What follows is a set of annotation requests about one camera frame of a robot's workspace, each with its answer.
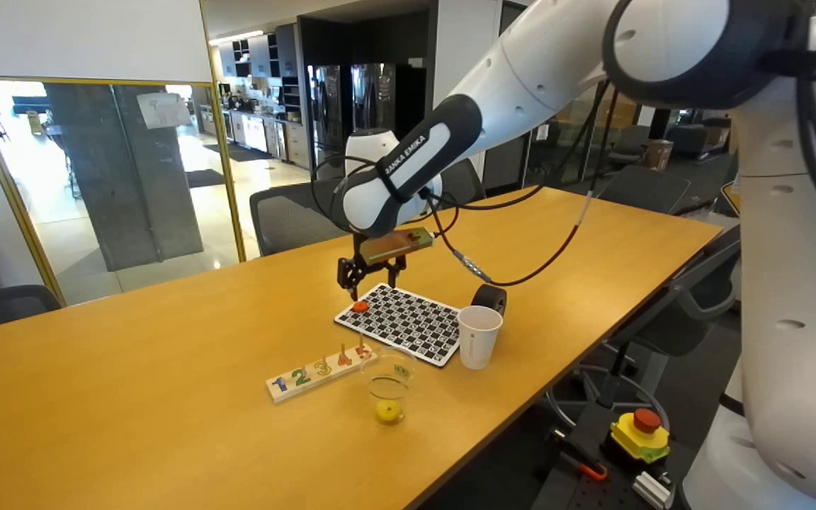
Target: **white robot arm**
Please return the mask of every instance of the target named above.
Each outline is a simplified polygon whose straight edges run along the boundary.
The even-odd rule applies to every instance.
[[[437,104],[337,189],[383,236],[447,165],[551,118],[597,77],[638,103],[732,111],[742,178],[746,416],[718,413],[698,508],[816,505],[816,18],[801,0],[538,0]]]

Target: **wooden block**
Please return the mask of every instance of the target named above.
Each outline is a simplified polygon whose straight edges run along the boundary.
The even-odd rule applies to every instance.
[[[339,349],[317,363],[307,363],[293,372],[270,376],[266,392],[274,403],[286,403],[344,373],[352,373],[373,359],[378,359],[378,352],[366,344]]]

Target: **small yellow object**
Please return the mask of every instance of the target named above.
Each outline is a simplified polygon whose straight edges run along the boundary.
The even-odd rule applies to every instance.
[[[378,399],[378,420],[381,421],[403,421],[403,403],[399,399]]]
[[[633,457],[645,464],[668,457],[668,430],[660,426],[658,413],[634,412],[613,421],[609,437]]]

